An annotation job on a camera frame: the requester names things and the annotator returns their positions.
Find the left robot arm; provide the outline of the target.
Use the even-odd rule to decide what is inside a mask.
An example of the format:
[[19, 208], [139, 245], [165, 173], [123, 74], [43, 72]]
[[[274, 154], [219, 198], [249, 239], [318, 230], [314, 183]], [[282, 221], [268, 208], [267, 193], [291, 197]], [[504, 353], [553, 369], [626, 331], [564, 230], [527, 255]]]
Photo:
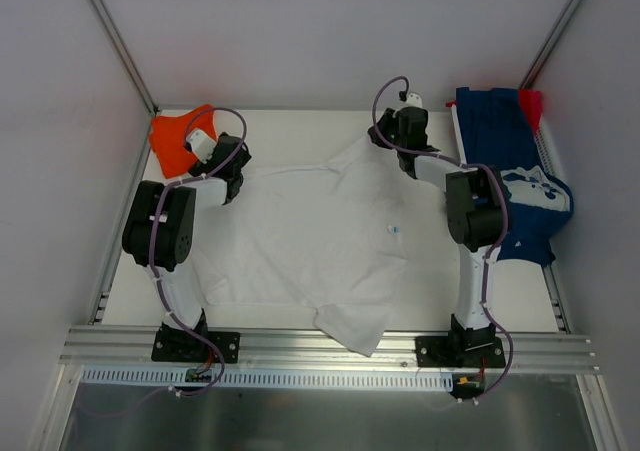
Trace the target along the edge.
[[163, 184], [138, 184], [122, 235], [123, 251], [143, 267], [156, 287], [165, 317], [161, 329], [178, 332], [174, 349], [188, 361], [208, 352], [206, 318], [200, 285], [190, 255], [197, 214], [231, 203], [243, 184], [242, 170], [251, 160], [241, 137], [217, 140], [200, 129], [187, 138], [196, 162], [187, 175]]

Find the white t shirt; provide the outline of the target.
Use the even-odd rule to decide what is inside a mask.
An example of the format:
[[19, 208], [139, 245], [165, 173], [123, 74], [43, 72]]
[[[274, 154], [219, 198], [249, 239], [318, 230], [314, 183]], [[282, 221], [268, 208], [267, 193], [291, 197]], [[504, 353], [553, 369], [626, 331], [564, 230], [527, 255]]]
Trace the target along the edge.
[[447, 320], [459, 258], [444, 195], [361, 139], [325, 163], [250, 172], [228, 205], [196, 220], [190, 259], [208, 304], [313, 311], [313, 323], [370, 355], [400, 299]]

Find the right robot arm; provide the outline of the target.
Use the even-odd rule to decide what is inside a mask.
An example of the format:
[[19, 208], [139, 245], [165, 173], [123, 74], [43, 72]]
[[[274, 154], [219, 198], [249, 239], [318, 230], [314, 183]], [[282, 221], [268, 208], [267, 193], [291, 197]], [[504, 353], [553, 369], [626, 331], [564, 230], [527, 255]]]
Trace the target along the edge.
[[445, 195], [449, 234], [458, 245], [460, 281], [451, 328], [440, 348], [459, 366], [480, 359], [493, 344], [497, 325], [490, 311], [492, 264], [509, 230], [500, 173], [470, 165], [428, 144], [428, 112], [415, 106], [388, 108], [373, 118], [368, 135], [378, 147], [397, 153], [400, 169]]

